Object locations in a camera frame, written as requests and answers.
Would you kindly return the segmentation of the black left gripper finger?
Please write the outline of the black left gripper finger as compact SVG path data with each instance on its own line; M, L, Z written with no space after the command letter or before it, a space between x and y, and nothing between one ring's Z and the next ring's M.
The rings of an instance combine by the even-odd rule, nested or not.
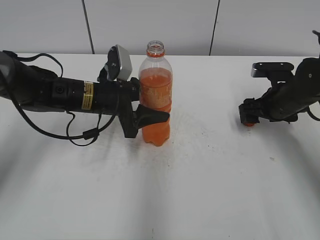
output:
M153 124L165 123L169 118L168 112L154 110L139 104L133 112L133 125L137 129L141 129Z

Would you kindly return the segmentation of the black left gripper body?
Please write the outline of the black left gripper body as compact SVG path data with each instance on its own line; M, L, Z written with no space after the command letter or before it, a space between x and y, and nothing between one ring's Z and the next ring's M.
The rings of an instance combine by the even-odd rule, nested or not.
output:
M128 80L108 79L105 64L94 84L92 109L102 115L110 115L108 122L98 129L106 130L118 117L125 138L135 138L138 134L132 102L139 100L140 81L136 77Z

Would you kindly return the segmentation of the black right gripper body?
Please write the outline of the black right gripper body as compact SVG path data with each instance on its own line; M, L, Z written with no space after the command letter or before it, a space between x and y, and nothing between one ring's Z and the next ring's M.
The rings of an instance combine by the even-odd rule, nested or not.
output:
M291 79L289 81L271 80L271 87L258 99L246 98L242 104L239 105L240 122L242 124L257 124L259 118L267 119L270 122L287 122L292 123L298 120L298 114L293 113L287 117L276 118L270 114L272 99L279 94L281 89L287 86L297 85L297 81Z

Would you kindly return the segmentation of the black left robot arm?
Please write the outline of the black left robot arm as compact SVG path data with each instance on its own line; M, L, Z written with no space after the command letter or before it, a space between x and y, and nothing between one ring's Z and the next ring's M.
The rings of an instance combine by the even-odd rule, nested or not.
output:
M27 112L89 113L118 118L126 138L135 138L139 129L166 122L170 115L132 103L140 98L140 82L131 77L129 52L113 46L97 82L65 78L53 71L31 65L36 56L20 57L3 50L0 53L0 95L12 101L23 119L35 124Z

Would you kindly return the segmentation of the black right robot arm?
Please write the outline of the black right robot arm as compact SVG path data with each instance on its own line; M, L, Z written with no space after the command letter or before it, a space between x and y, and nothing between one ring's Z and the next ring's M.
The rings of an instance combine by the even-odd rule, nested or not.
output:
M259 123L259 119L270 122L293 123L299 113L307 113L319 121L310 105L320 102L320 58L308 57L296 68L289 62L255 62L252 64L253 78L266 78L271 87L260 98L246 98L239 105L240 122L248 127Z

